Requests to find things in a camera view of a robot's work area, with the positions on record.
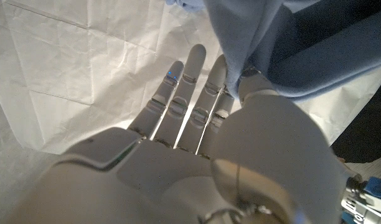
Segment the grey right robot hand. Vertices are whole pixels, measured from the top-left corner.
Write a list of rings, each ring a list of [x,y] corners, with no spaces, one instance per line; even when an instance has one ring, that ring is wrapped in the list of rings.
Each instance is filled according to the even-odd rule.
[[[219,57],[195,104],[197,44],[128,128],[71,146],[9,223],[338,223],[352,172],[316,123],[260,74],[232,112]]]

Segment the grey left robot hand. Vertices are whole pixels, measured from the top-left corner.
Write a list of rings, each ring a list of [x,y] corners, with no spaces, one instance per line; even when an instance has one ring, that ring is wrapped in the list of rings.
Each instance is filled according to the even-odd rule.
[[[349,178],[341,205],[341,223],[381,224],[381,179]]]

